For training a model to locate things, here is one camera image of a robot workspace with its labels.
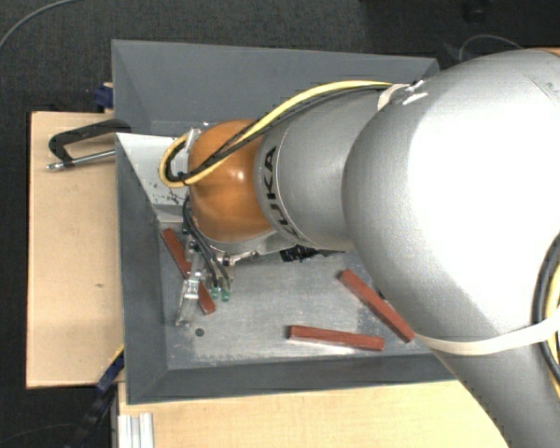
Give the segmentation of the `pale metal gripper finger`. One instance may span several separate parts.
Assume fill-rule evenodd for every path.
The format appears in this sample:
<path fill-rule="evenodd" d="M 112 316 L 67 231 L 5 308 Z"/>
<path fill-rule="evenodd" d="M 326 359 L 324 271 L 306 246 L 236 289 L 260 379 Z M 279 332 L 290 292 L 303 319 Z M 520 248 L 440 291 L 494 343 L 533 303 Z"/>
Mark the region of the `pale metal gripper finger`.
<path fill-rule="evenodd" d="M 182 327 L 192 321 L 192 289 L 189 282 L 184 282 L 180 290 L 178 310 L 175 316 L 175 325 Z"/>
<path fill-rule="evenodd" d="M 188 279 L 188 300 L 189 306 L 195 310 L 203 311 L 202 292 L 202 273 L 192 272 Z"/>

